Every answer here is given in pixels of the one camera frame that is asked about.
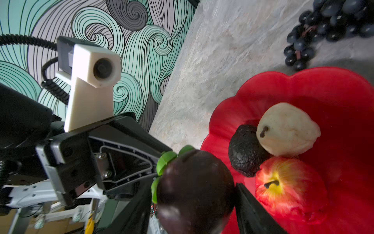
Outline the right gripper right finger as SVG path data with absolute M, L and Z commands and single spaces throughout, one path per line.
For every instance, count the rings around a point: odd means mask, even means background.
M 242 184 L 236 184 L 236 216 L 241 234 L 285 234 L 286 231 Z

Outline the red flower-shaped bowl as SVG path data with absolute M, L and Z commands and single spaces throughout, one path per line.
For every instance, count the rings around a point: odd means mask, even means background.
M 288 102 L 321 130 L 300 159 L 314 167 L 329 195 L 321 224 L 278 218 L 290 234 L 371 234 L 374 231 L 374 89 L 360 75 L 322 67 L 288 76 L 264 72 L 214 110 L 202 150 L 230 167 L 229 142 L 242 124 L 257 125 L 271 106 Z

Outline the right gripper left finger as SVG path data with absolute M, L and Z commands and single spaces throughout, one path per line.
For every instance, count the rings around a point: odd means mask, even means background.
M 150 179 L 138 191 L 123 211 L 100 234 L 146 234 L 151 213 L 152 192 Z

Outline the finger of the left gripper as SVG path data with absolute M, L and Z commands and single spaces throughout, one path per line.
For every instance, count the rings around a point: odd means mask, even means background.
M 97 172 L 97 185 L 110 199 L 132 199 L 157 176 L 162 153 L 171 151 L 152 137 L 127 112 L 90 130 L 88 142 Z

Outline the dark purple plum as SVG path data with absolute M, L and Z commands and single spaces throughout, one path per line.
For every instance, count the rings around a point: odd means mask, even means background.
M 157 218 L 168 234 L 220 234 L 234 208 L 235 183 L 213 154 L 185 146 L 163 152 L 152 183 Z

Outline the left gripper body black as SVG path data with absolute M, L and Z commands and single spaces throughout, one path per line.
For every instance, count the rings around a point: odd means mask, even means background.
M 87 140 L 89 112 L 65 123 L 51 109 L 1 85 L 1 186 L 12 173 L 48 179 L 59 201 L 73 205 L 96 184 Z

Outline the dark avocado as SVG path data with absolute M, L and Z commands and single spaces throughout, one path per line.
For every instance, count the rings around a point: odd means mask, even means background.
M 260 165 L 271 158 L 259 143 L 257 128 L 252 125 L 240 125 L 230 140 L 228 156 L 234 170 L 245 177 L 254 177 Z

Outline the red apple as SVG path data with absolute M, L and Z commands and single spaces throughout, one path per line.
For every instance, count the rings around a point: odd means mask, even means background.
M 321 223 L 329 199 L 318 172 L 298 159 L 272 157 L 260 165 L 255 176 L 255 197 L 274 217 Z

